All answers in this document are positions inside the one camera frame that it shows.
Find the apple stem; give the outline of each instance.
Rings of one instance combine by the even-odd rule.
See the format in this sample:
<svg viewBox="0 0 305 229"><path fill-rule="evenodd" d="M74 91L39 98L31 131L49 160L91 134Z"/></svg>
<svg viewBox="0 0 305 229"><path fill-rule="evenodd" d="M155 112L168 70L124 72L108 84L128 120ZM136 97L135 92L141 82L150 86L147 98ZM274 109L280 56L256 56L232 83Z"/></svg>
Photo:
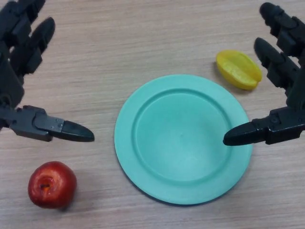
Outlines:
<svg viewBox="0 0 305 229"><path fill-rule="evenodd" d="M45 188L45 187L50 187L49 184L46 184L46 185L40 185L40 188Z"/></svg>

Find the teal plate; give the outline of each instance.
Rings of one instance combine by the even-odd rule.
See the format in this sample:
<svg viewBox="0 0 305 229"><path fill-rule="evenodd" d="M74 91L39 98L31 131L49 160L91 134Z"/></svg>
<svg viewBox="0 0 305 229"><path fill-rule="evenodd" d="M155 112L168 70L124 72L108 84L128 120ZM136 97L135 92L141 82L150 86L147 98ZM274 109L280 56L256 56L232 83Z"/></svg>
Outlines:
<svg viewBox="0 0 305 229"><path fill-rule="evenodd" d="M172 204L200 204L226 193L247 169L252 146L225 146L223 137L248 121L238 101L216 83L165 76L124 104L115 127L116 154L146 194Z"/></svg>

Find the wood grain surface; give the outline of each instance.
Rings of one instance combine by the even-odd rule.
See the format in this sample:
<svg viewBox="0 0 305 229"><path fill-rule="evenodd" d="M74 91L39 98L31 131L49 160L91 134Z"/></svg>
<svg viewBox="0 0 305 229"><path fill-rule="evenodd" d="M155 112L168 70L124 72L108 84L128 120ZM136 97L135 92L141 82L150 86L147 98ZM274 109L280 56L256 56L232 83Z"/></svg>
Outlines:
<svg viewBox="0 0 305 229"><path fill-rule="evenodd" d="M22 104L89 127L93 143L45 143L0 133L1 229L304 229L305 141L256 144L242 180L222 198L195 207L156 202L123 174L113 131L120 108L139 86L157 77L203 76L233 93L249 118L285 105L283 90L266 78L246 93L219 75L215 56L237 49L258 62L260 36L275 45L259 15L262 0L48 0L56 32L43 64L25 79ZM305 21L305 1L274 0ZM67 211L40 209L27 185L41 164L59 160L78 178Z"/></svg>

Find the tabletop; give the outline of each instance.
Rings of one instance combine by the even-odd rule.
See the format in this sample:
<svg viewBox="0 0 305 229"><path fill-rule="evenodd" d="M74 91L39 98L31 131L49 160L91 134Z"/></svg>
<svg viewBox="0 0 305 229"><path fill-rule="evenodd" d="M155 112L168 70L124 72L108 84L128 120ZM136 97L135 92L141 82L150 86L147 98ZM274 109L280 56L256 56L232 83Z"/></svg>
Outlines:
<svg viewBox="0 0 305 229"><path fill-rule="evenodd" d="M228 84L215 67L224 49L259 63L253 44L272 45L259 14L262 0L49 0L56 32L43 64L25 79L22 104L90 128L93 143L50 143L0 133L1 229L303 229L305 141L254 145L250 166L226 195L208 204L177 207L137 190L122 172L114 143L118 113L144 83L169 74L194 74L230 91L249 119L285 106L283 90L266 78L252 92ZM277 0L305 21L303 0ZM74 170L78 189L66 211L41 209L28 197L30 175L61 161Z"/></svg>

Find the red apple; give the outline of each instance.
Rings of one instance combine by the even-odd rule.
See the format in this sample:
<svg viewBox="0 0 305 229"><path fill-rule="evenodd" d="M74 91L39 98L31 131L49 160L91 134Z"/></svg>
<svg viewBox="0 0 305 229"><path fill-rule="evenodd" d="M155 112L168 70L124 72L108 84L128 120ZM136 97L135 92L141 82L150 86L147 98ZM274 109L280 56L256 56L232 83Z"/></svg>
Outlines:
<svg viewBox="0 0 305 229"><path fill-rule="evenodd" d="M73 200L77 186L73 171L58 161L37 168L30 177L28 194L41 208L64 208Z"/></svg>

